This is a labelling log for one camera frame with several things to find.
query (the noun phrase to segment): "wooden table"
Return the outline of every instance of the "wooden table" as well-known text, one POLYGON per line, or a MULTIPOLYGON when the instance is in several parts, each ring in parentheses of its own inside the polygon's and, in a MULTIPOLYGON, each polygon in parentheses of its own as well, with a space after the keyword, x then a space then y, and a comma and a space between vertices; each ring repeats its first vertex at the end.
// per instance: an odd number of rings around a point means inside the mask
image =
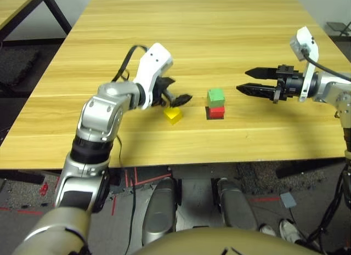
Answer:
MULTIPOLYGON (((297 98, 274 105, 235 89, 259 82, 244 74, 252 67, 284 63, 303 70, 289 41, 304 25, 319 45, 319 61, 349 71, 296 0, 92 0, 1 146, 0 167, 62 168, 84 102, 113 78, 133 44, 154 42, 173 55, 170 90, 194 97, 174 126, 160 107, 124 116, 119 134, 126 166, 343 156, 332 106, 297 98), (214 87, 224 90, 225 119, 208 121, 206 92, 214 87)), ((135 52, 131 75, 141 55, 135 52)), ((110 166, 118 166, 118 150, 115 143, 110 166)))

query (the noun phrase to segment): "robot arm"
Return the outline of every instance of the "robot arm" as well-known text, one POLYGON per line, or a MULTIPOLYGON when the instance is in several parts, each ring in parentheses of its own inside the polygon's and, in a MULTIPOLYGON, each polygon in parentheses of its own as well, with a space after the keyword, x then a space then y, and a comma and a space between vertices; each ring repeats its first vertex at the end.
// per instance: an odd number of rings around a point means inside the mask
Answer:
POLYGON ((306 27, 297 31, 290 46, 299 61, 307 60, 303 73, 293 66, 281 65, 275 68, 256 67, 245 74, 259 79, 277 80, 276 87, 255 83, 237 86, 240 92, 254 97, 268 98, 273 103, 298 96, 298 101, 312 98, 315 102, 328 103, 337 110, 335 116, 340 118, 344 130, 347 149, 345 157, 348 168, 343 171, 343 190, 346 205, 351 209, 351 78, 349 73, 338 73, 317 63, 318 47, 306 27), (314 73, 315 67, 325 71, 314 73))
POLYGON ((14 251, 20 254, 89 254, 91 213, 99 212, 109 193, 110 151, 128 110, 146 109, 158 77, 172 65, 171 54, 154 44, 141 58, 133 82, 111 82, 84 105, 48 212, 14 251))

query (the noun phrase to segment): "floor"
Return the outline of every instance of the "floor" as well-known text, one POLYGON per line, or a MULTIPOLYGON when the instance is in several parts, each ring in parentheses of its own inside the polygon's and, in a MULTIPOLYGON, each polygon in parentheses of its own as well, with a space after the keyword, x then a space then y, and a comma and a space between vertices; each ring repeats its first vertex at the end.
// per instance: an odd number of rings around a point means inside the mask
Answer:
MULTIPOLYGON (((297 202, 292 208, 293 215, 299 228, 306 234, 314 230, 332 199, 338 174, 343 165, 333 165, 324 168, 322 171, 328 177, 316 187, 299 190, 293 189, 291 194, 297 202)), ((211 182, 209 173, 203 174, 194 179, 183 170, 176 170, 175 178, 182 177, 182 205, 177 210, 177 231, 191 229, 194 226, 223 226, 218 208, 213 205, 211 182)), ((193 167, 194 171, 201 173, 201 166, 193 167)), ((227 167, 215 167, 217 173, 224 175, 233 174, 233 170, 227 167)), ((7 198, 8 184, 0 193, 0 203, 7 198)), ((141 226, 147 208, 148 200, 152 194, 153 184, 144 184, 136 192, 137 205, 133 223, 132 241, 128 254, 132 254, 141 248, 141 226)), ((289 211, 279 199, 279 193, 252 195, 246 197, 254 211, 258 224, 271 225, 279 236, 278 223, 282 218, 290 218, 289 211)), ((128 242, 129 220, 131 217, 132 199, 130 188, 125 192, 108 198, 103 210, 92 215, 90 226, 89 245, 93 254, 124 254, 128 242)), ((20 212, 14 209, 0 208, 0 239, 2 254, 10 254, 14 248, 23 240, 29 230, 51 209, 47 207, 36 207, 28 209, 27 212, 20 212)), ((328 251, 336 250, 346 246, 350 240, 351 212, 342 203, 334 219, 328 227, 328 234, 323 237, 324 247, 328 251)))
MULTIPOLYGON (((349 45, 338 46, 345 54, 349 45)), ((26 75, 26 81, 15 88, 31 90, 44 73, 59 45, 11 47, 24 50, 35 48, 41 54, 32 71, 26 75)), ((5 138, 7 130, 14 122, 26 99, 0 99, 0 144, 5 138)), ((283 206, 278 196, 280 193, 291 191, 297 202, 292 209, 299 228, 310 233, 314 230, 332 199, 338 174, 342 164, 330 165, 313 173, 305 173, 278 179, 274 170, 280 166, 277 162, 266 163, 238 163, 224 165, 191 165, 169 166, 175 178, 183 180, 182 206, 177 210, 177 230, 190 229, 198 225, 222 226, 218 209, 213 205, 210 178, 229 177, 240 178, 246 197, 261 223, 271 225, 278 233, 278 223, 281 218, 290 218, 289 211, 283 206)), ((39 220, 41 215, 52 208, 52 193, 43 198, 35 196, 35 203, 45 203, 46 206, 27 205, 23 207, 19 202, 28 202, 30 192, 38 192, 38 185, 13 182, 5 183, 0 179, 0 246, 1 254, 11 254, 14 248, 24 239, 29 230, 39 220)), ((152 194, 154 184, 146 183, 137 189, 137 209, 133 223, 132 242, 128 254, 141 248, 141 225, 148 200, 152 194)), ((124 192, 111 195, 103 210, 92 216, 89 245, 94 254, 124 254, 128 241, 129 219, 132 209, 132 194, 130 188, 123 188, 124 192)), ((326 250, 335 250, 350 245, 351 212, 342 203, 328 228, 328 234, 323 237, 326 250)))

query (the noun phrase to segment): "black cable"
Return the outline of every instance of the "black cable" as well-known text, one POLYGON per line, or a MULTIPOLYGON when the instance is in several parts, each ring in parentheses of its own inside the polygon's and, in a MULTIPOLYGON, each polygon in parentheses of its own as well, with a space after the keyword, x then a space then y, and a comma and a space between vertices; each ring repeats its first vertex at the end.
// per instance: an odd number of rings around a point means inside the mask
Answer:
POLYGON ((311 59, 311 58, 309 57, 309 54, 308 54, 308 52, 307 52, 306 50, 302 49, 301 52, 302 52, 304 58, 305 58, 308 62, 310 62, 311 64, 313 64, 313 65, 315 65, 316 67, 320 68, 321 70, 324 70, 324 71, 326 71, 326 72, 328 72, 328 73, 330 73, 330 74, 332 74, 332 75, 334 75, 334 76, 337 76, 337 77, 339 77, 339 78, 342 78, 342 79, 344 79, 344 80, 351 81, 351 78, 349 78, 349 77, 347 77, 347 76, 345 76, 345 75, 343 75, 343 74, 341 74, 341 73, 339 73, 339 72, 336 72, 336 71, 334 71, 334 70, 328 69, 327 67, 322 66, 322 65, 320 65, 319 63, 317 63, 316 61, 314 61, 313 59, 311 59))
POLYGON ((323 249, 323 244, 322 244, 322 235, 319 235, 318 237, 318 244, 319 244, 319 250, 322 254, 325 254, 325 251, 323 249))
MULTIPOLYGON (((129 61, 130 61, 130 59, 131 59, 131 57, 132 57, 134 51, 135 51, 138 47, 139 47, 139 48, 142 48, 145 52, 148 51, 148 48, 147 48, 146 46, 144 46, 144 45, 134 45, 134 46, 132 46, 132 47, 130 48, 130 50, 128 51, 126 57, 124 58, 124 61, 123 61, 122 65, 121 65, 120 69, 118 70, 116 76, 112 79, 112 82, 115 82, 115 81, 117 81, 120 77, 122 77, 122 74, 123 74, 123 72, 126 70, 127 65, 128 65, 128 63, 129 63, 129 61)), ((128 73, 127 78, 122 77, 124 80, 126 80, 126 79, 128 80, 128 78, 129 78, 129 72, 127 72, 127 73, 128 73)))
POLYGON ((342 199, 342 196, 343 196, 342 173, 343 173, 344 170, 347 169, 347 167, 348 166, 346 164, 345 167, 342 169, 340 175, 339 175, 338 182, 337 182, 336 188, 335 188, 334 198, 330 202, 328 208, 326 209, 319 226, 307 238, 307 243, 311 243, 314 240, 318 239, 319 242, 320 242, 321 252, 324 252, 322 250, 321 235, 326 232, 326 228, 328 227, 328 225, 332 221, 332 219, 333 219, 338 207, 340 206, 341 199, 342 199))
MULTIPOLYGON (((120 163, 120 167, 126 171, 126 169, 123 167, 123 164, 122 164, 122 159, 121 159, 121 154, 122 154, 122 140, 121 138, 117 135, 117 140, 120 144, 120 153, 118 155, 118 161, 120 163)), ((135 190, 135 181, 134 181, 134 176, 133 175, 129 175, 129 172, 128 172, 128 176, 131 178, 132 180, 132 189, 133 189, 133 207, 132 207, 132 215, 131 215, 131 222, 129 224, 129 238, 128 238, 128 246, 127 246, 127 249, 124 253, 124 255, 127 254, 128 250, 129 250, 129 247, 131 245, 131 239, 132 239, 132 230, 133 230, 133 220, 134 220, 134 214, 135 214, 135 207, 137 205, 137 196, 136 196, 136 190, 135 190)))

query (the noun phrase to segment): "person's foot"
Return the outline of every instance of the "person's foot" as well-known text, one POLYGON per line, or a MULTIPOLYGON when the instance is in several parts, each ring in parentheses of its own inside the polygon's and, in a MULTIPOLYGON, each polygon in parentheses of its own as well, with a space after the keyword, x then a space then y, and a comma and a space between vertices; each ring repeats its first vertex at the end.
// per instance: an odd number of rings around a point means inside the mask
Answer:
POLYGON ((302 236, 298 229, 286 219, 282 219, 279 223, 279 232, 283 240, 295 243, 297 240, 302 240, 302 236))
POLYGON ((276 237, 276 233, 275 233, 274 229, 270 225, 267 225, 267 224, 262 224, 259 227, 259 232, 276 237))

